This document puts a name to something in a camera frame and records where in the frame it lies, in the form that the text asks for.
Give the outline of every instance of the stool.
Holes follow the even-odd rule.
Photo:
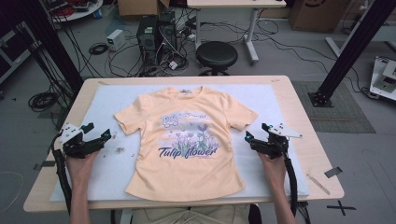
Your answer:
[[[225,70],[236,62],[238,52],[233,46],[227,43],[209,41],[198,47],[196,57],[201,65],[210,68],[198,76],[217,76],[218,73],[229,76]]]

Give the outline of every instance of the gray floor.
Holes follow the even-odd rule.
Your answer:
[[[89,47],[97,42],[106,41],[107,35],[115,28],[122,28],[135,34],[137,22],[121,22],[116,18],[114,13],[104,10],[104,17],[101,20],[83,18],[69,22],[81,49],[87,52],[87,57]],[[292,31],[287,21],[274,22],[278,25],[279,32],[271,37],[276,41],[285,45],[316,49],[332,58],[335,57],[324,41],[324,37],[331,36],[339,41],[337,42],[339,44],[347,38],[338,31],[334,34]],[[271,21],[264,21],[262,27],[270,31],[275,30]],[[231,41],[240,37],[227,29],[204,28],[206,29],[203,32],[205,39],[217,38]],[[70,41],[65,38],[63,32],[59,34],[70,56],[77,64]],[[238,62],[229,69],[229,73],[234,76],[286,75],[291,80],[322,81],[327,74],[319,63],[303,61],[291,50],[280,50],[271,40],[255,42],[260,61],[253,66],[249,63],[243,42],[239,41],[234,46],[239,53]],[[200,72],[200,67],[194,59],[193,45],[189,44],[186,49],[190,53],[188,56],[190,66],[184,73],[177,76],[195,76]],[[323,62],[328,71],[332,68],[333,60],[326,59],[312,50],[294,49],[305,59]],[[129,48],[120,53],[112,64],[129,71],[136,63],[137,55],[137,47]],[[372,42],[354,65],[359,74],[361,87],[367,87],[371,80],[376,55],[396,58],[394,51],[385,43]],[[106,77],[106,74],[109,74],[108,68],[105,70],[106,54],[92,56],[90,62],[102,76]],[[113,72],[125,75],[120,69]],[[82,76],[91,77],[92,75],[84,69]],[[353,85],[356,89],[356,76],[353,72],[350,72],[348,76],[354,81]],[[340,209],[326,207],[338,205],[336,200],[309,202],[308,210],[311,220],[313,223],[396,223],[396,175],[394,175],[396,172],[394,165],[396,105],[370,100],[361,93],[355,93],[347,80],[346,85],[376,133],[318,133],[318,138],[332,166],[339,166],[344,171],[338,176],[345,191],[345,197],[340,200],[342,205],[355,207],[357,210],[346,210],[346,215],[343,216]],[[68,222],[66,212],[31,214],[23,211],[24,201],[38,175],[38,171],[34,169],[35,165],[46,159],[50,140],[57,133],[51,119],[39,119],[39,113],[33,112],[27,104],[30,97],[46,91],[48,87],[49,82],[33,58],[29,58],[0,85],[0,91],[3,91],[6,96],[0,101],[0,122],[3,127],[0,134],[2,143],[0,149],[0,224]],[[19,188],[21,192],[15,202],[7,208],[18,194]],[[272,204],[260,204],[260,208],[264,223],[276,223]],[[298,220],[299,223],[304,223],[301,215],[298,215]],[[92,211],[92,223],[109,222],[109,211]]]

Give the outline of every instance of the peach t-shirt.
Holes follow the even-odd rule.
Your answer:
[[[135,173],[125,191],[163,202],[238,192],[245,183],[233,161],[230,129],[242,131],[257,115],[230,94],[207,87],[139,95],[114,115],[125,134],[141,132]]]

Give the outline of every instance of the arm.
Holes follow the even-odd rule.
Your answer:
[[[87,201],[87,188],[92,165],[98,153],[99,151],[93,152],[85,159],[66,158],[67,170],[72,181],[72,202],[70,209],[70,223],[72,224],[91,223]]]
[[[271,160],[266,155],[258,152],[262,160],[262,166],[265,170],[268,184],[273,193],[273,200],[276,210],[276,219],[278,224],[295,224],[297,223],[284,190],[286,167],[284,158],[279,157]]]

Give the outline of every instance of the human hand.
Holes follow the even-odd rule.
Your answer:
[[[99,151],[95,151],[85,159],[66,157],[67,170],[70,174],[73,188],[88,187],[88,180],[90,179],[93,162],[98,154]]]
[[[277,191],[278,189],[281,189],[283,191],[286,175],[284,157],[281,156],[278,158],[270,159],[267,155],[263,153],[257,153],[262,160],[262,166],[264,167],[267,181],[272,191]]]

